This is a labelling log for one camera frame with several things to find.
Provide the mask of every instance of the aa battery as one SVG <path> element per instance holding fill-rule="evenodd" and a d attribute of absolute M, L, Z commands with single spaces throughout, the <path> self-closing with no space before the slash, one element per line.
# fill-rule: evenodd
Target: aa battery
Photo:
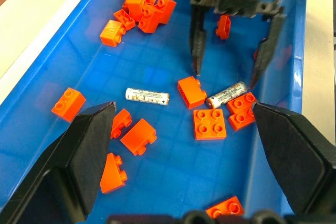
<path fill-rule="evenodd" d="M 209 108 L 216 109 L 219 106 L 241 96 L 247 92 L 247 87 L 242 81 L 206 99 Z"/>
<path fill-rule="evenodd" d="M 126 100 L 155 103 L 159 105 L 168 105 L 169 103 L 168 93 L 154 92 L 142 89 L 127 88 L 125 97 Z"/>

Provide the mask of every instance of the blue plastic bin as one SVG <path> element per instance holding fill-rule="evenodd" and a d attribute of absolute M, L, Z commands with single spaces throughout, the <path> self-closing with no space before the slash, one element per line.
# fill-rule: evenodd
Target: blue plastic bin
<path fill-rule="evenodd" d="M 104 223 L 110 214 L 180 217 L 232 195 L 238 196 L 248 216 L 262 208 L 290 211 L 255 125 L 234 132 L 223 106 L 227 138 L 195 141 L 193 111 L 177 90 L 177 81 L 193 74 L 188 46 L 191 8 L 189 0 L 175 1 L 167 25 L 160 25 L 152 35 L 136 27 L 115 48 L 102 45 L 99 34 L 123 0 L 78 4 L 0 106 L 1 209 L 41 152 L 69 126 L 50 110 L 72 87 L 86 97 L 83 109 L 116 101 L 117 112 L 125 108 L 131 113 L 132 126 L 144 118 L 157 132 L 156 142 L 142 156 L 133 156 L 119 140 L 111 141 L 110 151 L 121 156 L 128 180 L 110 194 L 98 192 L 88 223 Z M 261 102 L 300 112 L 306 0 L 282 3 L 287 19 L 276 56 L 253 93 Z M 218 19 L 212 12 L 206 15 L 208 36 L 199 79 L 208 95 L 238 81 L 249 82 L 253 53 L 269 28 L 260 16 L 232 18 L 229 39 L 222 41 L 215 35 Z M 170 104 L 126 101 L 127 87 L 168 92 Z"/>

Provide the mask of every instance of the battery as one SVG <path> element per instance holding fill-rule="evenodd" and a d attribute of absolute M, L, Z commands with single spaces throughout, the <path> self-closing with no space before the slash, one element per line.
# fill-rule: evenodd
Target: battery
<path fill-rule="evenodd" d="M 168 105 L 169 94 L 155 91 L 148 91 L 142 89 L 126 89 L 126 100 L 155 103 L 159 105 Z"/>
<path fill-rule="evenodd" d="M 224 105 L 225 103 L 241 96 L 242 94 L 247 92 L 247 87 L 245 83 L 242 81 L 221 91 L 218 94 L 215 94 L 212 97 L 209 97 L 206 99 L 206 104 L 211 109 L 216 109 L 221 105 Z"/>

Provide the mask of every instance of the robotic claw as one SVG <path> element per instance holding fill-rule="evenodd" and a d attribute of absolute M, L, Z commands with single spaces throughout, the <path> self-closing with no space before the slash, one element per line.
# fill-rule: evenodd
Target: robotic claw
<path fill-rule="evenodd" d="M 258 54 L 250 80 L 252 89 L 259 81 L 268 64 L 274 56 L 282 24 L 286 18 L 280 0 L 266 2 L 262 0 L 190 0 L 192 6 L 192 20 L 190 29 L 190 49 L 193 68 L 196 75 L 201 74 L 201 66 L 205 51 L 206 31 L 203 28 L 205 13 L 214 8 L 215 13 L 253 18 L 257 14 L 263 15 L 263 20 L 270 20 L 269 33 L 259 46 Z"/>

